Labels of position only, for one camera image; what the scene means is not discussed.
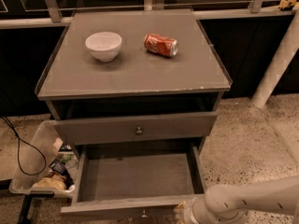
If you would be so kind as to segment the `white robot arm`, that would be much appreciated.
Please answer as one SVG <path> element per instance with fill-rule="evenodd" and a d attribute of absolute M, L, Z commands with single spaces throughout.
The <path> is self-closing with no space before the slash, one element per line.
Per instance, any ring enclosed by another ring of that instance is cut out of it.
<path fill-rule="evenodd" d="M 245 224 L 249 211 L 291 215 L 292 224 L 299 224 L 299 176 L 246 186 L 215 185 L 174 209 L 179 224 Z"/>

